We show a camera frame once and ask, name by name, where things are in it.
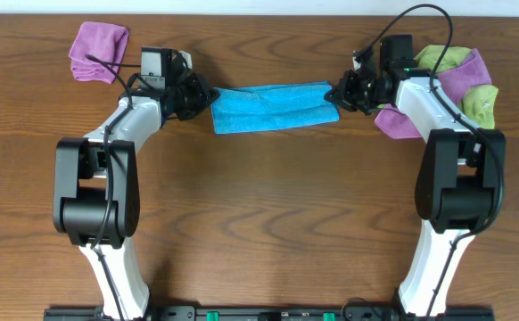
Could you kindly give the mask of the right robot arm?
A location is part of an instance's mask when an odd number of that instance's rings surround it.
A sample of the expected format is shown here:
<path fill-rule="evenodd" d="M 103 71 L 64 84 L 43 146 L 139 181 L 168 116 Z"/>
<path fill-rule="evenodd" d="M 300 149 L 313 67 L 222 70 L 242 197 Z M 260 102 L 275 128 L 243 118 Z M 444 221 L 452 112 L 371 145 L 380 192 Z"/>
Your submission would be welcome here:
<path fill-rule="evenodd" d="M 446 299 L 467 246 L 497 217 L 504 193 L 506 139 L 458 107 L 461 96 L 410 45 L 383 45 L 353 54 L 353 67 L 325 99 L 366 115 L 391 105 L 425 141 L 415 205 L 421 230 L 410 269 L 390 306 L 345 307 L 345 320 L 492 320 L 491 308 L 450 307 Z"/>

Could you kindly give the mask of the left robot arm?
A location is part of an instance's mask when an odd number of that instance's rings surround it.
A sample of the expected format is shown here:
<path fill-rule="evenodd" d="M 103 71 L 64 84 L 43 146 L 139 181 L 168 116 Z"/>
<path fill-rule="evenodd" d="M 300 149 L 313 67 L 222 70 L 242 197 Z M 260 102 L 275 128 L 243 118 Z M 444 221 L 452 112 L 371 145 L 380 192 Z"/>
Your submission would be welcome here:
<path fill-rule="evenodd" d="M 46 320 L 157 320 L 133 244 L 140 217 L 136 156 L 169 120 L 189 120 L 219 97 L 192 57 L 145 47 L 140 71 L 122 79 L 115 112 L 81 138 L 56 146 L 53 222 L 89 261 L 103 296 L 97 308 L 49 308 Z"/>

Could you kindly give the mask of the blue microfiber cloth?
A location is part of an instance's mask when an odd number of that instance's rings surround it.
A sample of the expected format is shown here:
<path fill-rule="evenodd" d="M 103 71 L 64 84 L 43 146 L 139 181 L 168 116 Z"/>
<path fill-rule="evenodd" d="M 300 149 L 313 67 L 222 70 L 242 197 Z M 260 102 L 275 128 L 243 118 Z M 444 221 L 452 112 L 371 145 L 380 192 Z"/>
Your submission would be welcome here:
<path fill-rule="evenodd" d="M 301 128 L 337 121 L 337 108 L 324 99 L 328 82 L 219 89 L 211 105 L 215 133 L 236 134 Z"/>

